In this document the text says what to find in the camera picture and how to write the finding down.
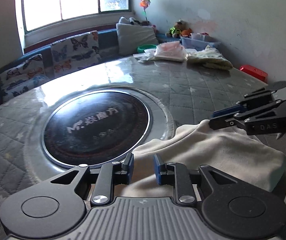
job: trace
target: black cooktop surface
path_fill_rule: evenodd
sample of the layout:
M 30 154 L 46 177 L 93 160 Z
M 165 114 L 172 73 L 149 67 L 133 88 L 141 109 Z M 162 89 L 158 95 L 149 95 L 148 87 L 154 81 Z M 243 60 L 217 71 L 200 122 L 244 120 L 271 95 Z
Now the black cooktop surface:
M 44 129 L 43 147 L 62 166 L 120 159 L 147 134 L 150 116 L 145 104 L 128 93 L 85 94 L 54 111 Z

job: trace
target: teddy bear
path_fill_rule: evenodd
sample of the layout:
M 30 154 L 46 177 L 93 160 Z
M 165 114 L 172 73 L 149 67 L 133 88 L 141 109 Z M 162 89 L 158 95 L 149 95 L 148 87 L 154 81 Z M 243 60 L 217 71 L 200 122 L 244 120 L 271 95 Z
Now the teddy bear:
M 179 20 L 172 28 L 170 28 L 169 32 L 166 33 L 165 36 L 173 37 L 176 39 L 180 37 L 183 30 L 185 30 L 185 23 L 182 20 Z

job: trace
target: white cloth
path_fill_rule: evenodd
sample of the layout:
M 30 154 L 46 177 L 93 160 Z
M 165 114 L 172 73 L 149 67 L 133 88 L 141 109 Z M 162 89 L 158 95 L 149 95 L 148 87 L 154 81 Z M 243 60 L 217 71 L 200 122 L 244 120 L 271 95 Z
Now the white cloth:
M 116 194 L 131 197 L 172 196 L 173 187 L 158 186 L 153 155 L 167 162 L 183 163 L 189 169 L 208 164 L 262 189 L 272 191 L 284 171 L 285 156 L 261 143 L 256 136 L 230 127 L 212 130 L 209 120 L 178 127 L 174 138 L 153 139 L 134 151 L 132 182 Z

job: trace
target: butterfly cushion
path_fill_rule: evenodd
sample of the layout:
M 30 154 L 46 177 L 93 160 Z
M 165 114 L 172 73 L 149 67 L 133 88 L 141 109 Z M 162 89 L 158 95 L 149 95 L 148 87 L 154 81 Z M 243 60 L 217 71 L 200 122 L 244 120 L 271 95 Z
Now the butterfly cushion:
M 16 85 L 12 85 L 7 87 L 6 89 L 1 90 L 3 102 L 6 102 L 13 97 L 19 96 L 24 92 L 27 92 L 35 87 L 38 87 L 48 81 L 50 81 L 50 79 L 43 74 L 36 75 L 23 82 L 19 80 L 16 82 L 17 83 Z
M 54 76 L 60 77 L 99 64 L 97 31 L 71 36 L 51 45 Z
M 44 75 L 43 59 L 41 54 L 30 57 L 20 65 L 8 69 L 0 74 L 2 90 L 11 90 L 36 75 Z

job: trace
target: clear plastic container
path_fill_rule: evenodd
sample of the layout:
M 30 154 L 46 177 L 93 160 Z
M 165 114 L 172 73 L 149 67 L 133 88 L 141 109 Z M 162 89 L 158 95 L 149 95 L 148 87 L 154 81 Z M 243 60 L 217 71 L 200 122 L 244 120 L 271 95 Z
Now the clear plastic container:
M 182 37 L 182 45 L 186 49 L 196 49 L 197 51 L 203 50 L 206 48 L 207 45 L 218 48 L 221 44 L 220 42 L 206 42 L 206 41 L 199 41 L 199 40 L 192 40 L 190 38 Z
M 192 40 L 199 40 L 199 41 L 204 41 L 205 40 L 205 35 L 204 34 L 199 34 L 199 33 L 191 33 Z
M 206 41 L 206 42 L 215 42 L 215 40 L 209 36 L 199 33 L 191 33 L 192 40 Z

